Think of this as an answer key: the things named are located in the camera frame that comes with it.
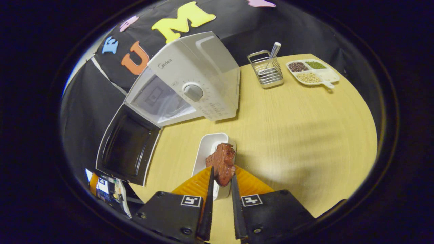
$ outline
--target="midea logo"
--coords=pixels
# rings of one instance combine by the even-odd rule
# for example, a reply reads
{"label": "midea logo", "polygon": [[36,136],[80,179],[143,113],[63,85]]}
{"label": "midea logo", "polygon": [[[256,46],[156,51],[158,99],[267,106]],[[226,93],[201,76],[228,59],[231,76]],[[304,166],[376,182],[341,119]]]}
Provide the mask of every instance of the midea logo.
{"label": "midea logo", "polygon": [[170,62],[172,62],[171,59],[167,60],[167,61],[164,62],[164,63],[159,63],[159,64],[158,64],[158,67],[159,67],[160,69],[164,69],[164,67],[166,67],[166,65],[168,65]]}

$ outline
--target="yellow letter m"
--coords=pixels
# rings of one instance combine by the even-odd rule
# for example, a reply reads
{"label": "yellow letter m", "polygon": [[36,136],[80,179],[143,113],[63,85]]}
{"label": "yellow letter m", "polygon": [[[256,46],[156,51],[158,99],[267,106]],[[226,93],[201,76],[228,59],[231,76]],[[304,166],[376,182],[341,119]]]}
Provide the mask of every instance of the yellow letter m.
{"label": "yellow letter m", "polygon": [[178,9],[178,17],[176,19],[161,19],[151,29],[160,31],[166,37],[166,43],[169,43],[181,37],[180,33],[174,33],[172,30],[188,32],[187,20],[191,21],[191,27],[198,27],[215,18],[215,15],[208,14],[196,6],[196,2],[189,2]]}

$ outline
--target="piece of meat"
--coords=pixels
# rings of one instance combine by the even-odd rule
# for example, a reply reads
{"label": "piece of meat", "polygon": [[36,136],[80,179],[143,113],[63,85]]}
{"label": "piece of meat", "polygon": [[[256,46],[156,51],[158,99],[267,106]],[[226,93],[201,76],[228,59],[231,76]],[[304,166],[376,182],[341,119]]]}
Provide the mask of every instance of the piece of meat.
{"label": "piece of meat", "polygon": [[216,151],[207,157],[207,167],[214,167],[214,177],[222,187],[227,186],[235,174],[235,165],[232,162],[234,156],[235,151],[231,144],[220,143]]}

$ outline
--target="white container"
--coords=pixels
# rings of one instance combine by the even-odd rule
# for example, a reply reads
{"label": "white container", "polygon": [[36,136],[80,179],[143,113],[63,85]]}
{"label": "white container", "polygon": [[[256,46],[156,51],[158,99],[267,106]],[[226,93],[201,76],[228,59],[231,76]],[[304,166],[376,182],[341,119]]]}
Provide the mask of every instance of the white container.
{"label": "white container", "polygon": [[[204,170],[206,165],[206,159],[209,155],[213,154],[217,146],[220,143],[229,143],[233,145],[233,149],[235,152],[237,151],[237,145],[234,141],[229,139],[226,133],[213,133],[204,135],[201,139],[201,143],[199,144],[199,149],[196,155],[196,162],[194,163],[193,172],[191,176],[199,173]],[[213,189],[213,201],[217,199],[227,198],[229,196],[230,191],[230,182],[225,187],[221,187],[214,180],[214,189]]]}
{"label": "white container", "polygon": [[[299,71],[299,72],[293,72],[291,69],[289,69],[288,65],[291,64],[291,63],[295,63],[295,62],[300,62],[300,63],[304,64],[304,66],[306,66],[308,68],[308,70],[306,70],[306,71]],[[314,68],[310,67],[306,62],[318,62],[318,63],[324,65],[325,69],[314,69]],[[291,74],[300,83],[308,85],[308,86],[317,86],[317,85],[324,84],[328,88],[333,89],[335,86],[332,84],[332,82],[337,82],[340,79],[339,75],[336,74],[336,72],[334,70],[332,70],[324,62],[321,62],[321,61],[316,60],[316,59],[303,59],[303,60],[295,60],[295,61],[287,62],[286,63],[286,68],[289,70],[289,72],[291,72]],[[304,81],[300,80],[297,77],[298,74],[302,74],[302,73],[313,73],[313,74],[315,74],[321,80],[321,82],[315,82],[315,83],[304,82]]]}

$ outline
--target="white microwave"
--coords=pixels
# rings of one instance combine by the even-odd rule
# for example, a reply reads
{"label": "white microwave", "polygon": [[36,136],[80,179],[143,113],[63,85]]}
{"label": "white microwave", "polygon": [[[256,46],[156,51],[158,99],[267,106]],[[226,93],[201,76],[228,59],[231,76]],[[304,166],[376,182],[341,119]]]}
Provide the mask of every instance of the white microwave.
{"label": "white microwave", "polygon": [[96,169],[145,185],[161,128],[201,116],[235,117],[239,86],[240,68],[213,32],[167,44],[148,62],[107,127]]}

